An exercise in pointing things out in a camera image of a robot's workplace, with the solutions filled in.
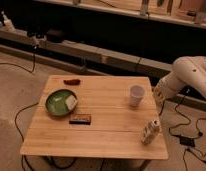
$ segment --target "table surface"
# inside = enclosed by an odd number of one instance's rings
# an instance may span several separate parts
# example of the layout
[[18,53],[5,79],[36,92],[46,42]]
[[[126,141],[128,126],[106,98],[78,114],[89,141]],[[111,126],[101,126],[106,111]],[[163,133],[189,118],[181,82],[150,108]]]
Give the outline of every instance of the table surface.
[[[80,79],[78,86],[65,79]],[[141,85],[145,96],[138,108],[128,105],[129,89]],[[91,125],[71,125],[69,116],[51,117],[45,110],[50,93],[69,89],[76,93],[74,113],[91,114]],[[167,159],[162,130],[145,146],[140,138],[144,126],[159,119],[147,77],[52,75],[49,77],[20,153],[23,155]]]

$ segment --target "floor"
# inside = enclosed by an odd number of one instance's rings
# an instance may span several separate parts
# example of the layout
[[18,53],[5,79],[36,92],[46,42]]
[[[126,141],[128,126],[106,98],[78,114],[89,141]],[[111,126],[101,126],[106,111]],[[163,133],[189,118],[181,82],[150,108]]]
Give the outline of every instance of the floor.
[[[0,62],[15,63],[26,68],[31,68],[32,66],[30,61],[3,53],[0,53]],[[14,117],[20,109],[38,102],[44,88],[44,84],[50,74],[72,73],[37,64],[35,72],[33,74],[29,74],[20,68],[0,65],[0,171],[22,170],[20,162],[21,156],[19,154],[22,142],[14,125]],[[186,121],[176,114],[174,111],[175,106],[176,104],[172,102],[166,102],[163,115],[161,116],[161,123],[167,143],[169,159],[166,161],[152,161],[146,169],[147,171],[185,171],[185,165],[183,162],[185,146],[180,145],[177,138],[171,137],[168,134],[168,128],[170,126]],[[29,127],[34,110],[35,107],[30,108],[22,112],[18,118],[19,127],[24,134]],[[188,116],[192,120],[192,123],[189,126],[180,126],[173,132],[189,137],[195,137],[197,135],[195,121],[197,118],[206,117],[206,112],[183,105],[179,107],[179,110]],[[199,122],[198,126],[204,135],[195,141],[196,148],[206,152],[206,121]],[[49,167],[49,165],[40,157],[29,156],[28,159],[36,171],[56,170]],[[71,158],[56,158],[59,165],[66,165],[71,162],[71,160]],[[206,171],[206,164],[197,160],[191,153],[186,153],[185,160],[188,166],[188,171]],[[68,170],[98,171],[100,170],[101,163],[102,159],[79,158]],[[102,170],[132,171],[137,170],[139,164],[140,161],[137,160],[107,159],[105,160]]]

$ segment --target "bowl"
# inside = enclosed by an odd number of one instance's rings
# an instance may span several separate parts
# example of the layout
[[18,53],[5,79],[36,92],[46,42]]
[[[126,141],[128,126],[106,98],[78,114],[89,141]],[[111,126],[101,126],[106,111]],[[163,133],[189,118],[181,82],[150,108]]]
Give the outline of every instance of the bowl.
[[66,100],[74,96],[77,99],[76,94],[68,89],[61,89],[51,93],[46,99],[45,107],[49,114],[53,116],[65,116],[70,114],[76,105],[73,108],[68,108]]

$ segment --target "paper cup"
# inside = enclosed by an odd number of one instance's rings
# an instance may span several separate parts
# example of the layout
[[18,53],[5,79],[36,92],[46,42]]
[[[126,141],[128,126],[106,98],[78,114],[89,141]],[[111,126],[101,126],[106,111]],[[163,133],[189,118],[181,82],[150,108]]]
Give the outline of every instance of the paper cup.
[[139,106],[141,100],[143,99],[145,94],[144,88],[139,85],[134,85],[130,88],[130,99],[129,104],[132,107]]

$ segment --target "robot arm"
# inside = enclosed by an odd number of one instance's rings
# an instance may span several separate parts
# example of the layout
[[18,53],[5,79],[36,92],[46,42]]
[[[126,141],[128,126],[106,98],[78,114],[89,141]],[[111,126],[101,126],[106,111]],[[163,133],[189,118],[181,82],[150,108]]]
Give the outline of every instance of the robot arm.
[[172,71],[161,78],[154,89],[156,101],[174,97],[189,85],[206,99],[206,57],[180,57],[174,61]]

